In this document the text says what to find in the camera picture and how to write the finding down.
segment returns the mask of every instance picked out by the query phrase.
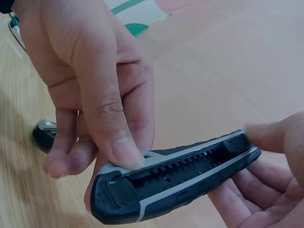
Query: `black utility knife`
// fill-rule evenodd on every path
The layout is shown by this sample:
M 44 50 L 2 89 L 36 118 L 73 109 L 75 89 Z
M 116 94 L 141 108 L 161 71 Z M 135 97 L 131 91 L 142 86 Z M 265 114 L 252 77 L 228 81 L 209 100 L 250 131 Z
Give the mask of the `black utility knife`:
M 57 124 L 47 120 L 40 120 L 33 130 L 33 138 L 38 147 L 45 153 L 52 149 L 57 132 Z
M 92 215 L 107 225 L 165 215 L 215 189 L 260 154 L 238 130 L 206 142 L 145 151 L 145 167 L 137 171 L 107 163 L 93 184 Z

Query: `palm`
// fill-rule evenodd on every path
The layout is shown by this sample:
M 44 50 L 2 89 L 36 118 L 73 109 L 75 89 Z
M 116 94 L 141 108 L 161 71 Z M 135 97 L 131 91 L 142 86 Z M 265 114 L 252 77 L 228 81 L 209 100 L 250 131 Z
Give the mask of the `palm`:
M 260 159 L 209 194 L 229 228 L 299 227 L 304 189 L 289 170 Z

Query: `floor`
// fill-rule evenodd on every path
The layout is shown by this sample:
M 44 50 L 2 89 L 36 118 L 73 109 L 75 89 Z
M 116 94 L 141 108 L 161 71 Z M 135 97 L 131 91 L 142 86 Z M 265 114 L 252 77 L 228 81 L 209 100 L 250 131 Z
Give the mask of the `floor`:
M 138 37 L 155 72 L 155 149 L 206 140 L 304 109 L 304 2 L 205 0 Z M 106 227 L 86 213 L 92 167 L 52 180 L 31 141 L 54 107 L 0 15 L 0 228 Z M 261 159 L 286 165 L 281 154 Z M 207 196 L 132 228 L 224 228 Z

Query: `knuckle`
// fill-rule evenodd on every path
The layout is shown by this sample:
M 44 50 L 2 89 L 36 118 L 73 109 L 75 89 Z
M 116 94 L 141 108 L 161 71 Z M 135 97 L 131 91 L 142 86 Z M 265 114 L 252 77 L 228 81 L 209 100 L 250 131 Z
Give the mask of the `knuckle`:
M 121 119 L 124 113 L 124 108 L 121 98 L 117 94 L 108 94 L 104 96 L 101 103 L 94 109 L 94 115 L 103 121 L 113 121 Z

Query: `skin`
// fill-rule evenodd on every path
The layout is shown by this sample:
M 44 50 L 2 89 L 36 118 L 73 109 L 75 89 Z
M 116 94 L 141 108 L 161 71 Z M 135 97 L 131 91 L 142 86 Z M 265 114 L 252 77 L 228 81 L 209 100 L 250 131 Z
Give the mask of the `skin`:
M 272 124 L 247 126 L 249 140 L 284 153 L 289 169 L 258 159 L 209 193 L 228 228 L 304 226 L 304 113 Z
M 56 108 L 57 135 L 43 169 L 92 181 L 112 163 L 134 170 L 154 140 L 151 62 L 102 0 L 15 0 L 28 56 Z

